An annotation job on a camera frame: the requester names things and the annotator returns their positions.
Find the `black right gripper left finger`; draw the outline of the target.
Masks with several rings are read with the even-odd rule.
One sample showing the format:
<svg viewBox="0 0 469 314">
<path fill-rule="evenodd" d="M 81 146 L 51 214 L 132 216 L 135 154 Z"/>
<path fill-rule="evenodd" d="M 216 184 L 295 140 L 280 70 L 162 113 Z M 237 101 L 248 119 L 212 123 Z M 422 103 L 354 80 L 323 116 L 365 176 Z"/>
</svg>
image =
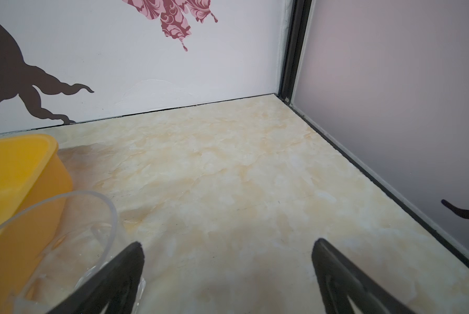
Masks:
<svg viewBox="0 0 469 314">
<path fill-rule="evenodd" d="M 50 313 L 131 313 L 145 263 L 133 242 Z"/>
</svg>

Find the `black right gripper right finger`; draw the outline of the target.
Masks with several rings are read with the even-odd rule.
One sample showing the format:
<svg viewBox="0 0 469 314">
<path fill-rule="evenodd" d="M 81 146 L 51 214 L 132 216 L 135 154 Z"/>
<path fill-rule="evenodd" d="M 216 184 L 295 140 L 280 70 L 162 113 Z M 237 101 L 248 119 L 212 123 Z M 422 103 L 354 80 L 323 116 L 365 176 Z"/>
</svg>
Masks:
<svg viewBox="0 0 469 314">
<path fill-rule="evenodd" d="M 324 238 L 311 255 L 326 313 L 412 313 Z"/>
</svg>

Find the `clear plastic cup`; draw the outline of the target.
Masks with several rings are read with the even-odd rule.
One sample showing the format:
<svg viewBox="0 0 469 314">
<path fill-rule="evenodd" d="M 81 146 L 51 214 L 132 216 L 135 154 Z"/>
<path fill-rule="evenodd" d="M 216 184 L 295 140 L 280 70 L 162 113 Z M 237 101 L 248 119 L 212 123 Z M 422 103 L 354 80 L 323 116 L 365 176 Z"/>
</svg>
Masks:
<svg viewBox="0 0 469 314">
<path fill-rule="evenodd" d="M 92 191 L 52 197 L 65 204 L 53 240 L 22 291 L 12 297 L 11 313 L 50 313 L 115 256 L 133 243 L 109 197 Z M 141 276 L 136 313 L 146 286 Z"/>
</svg>

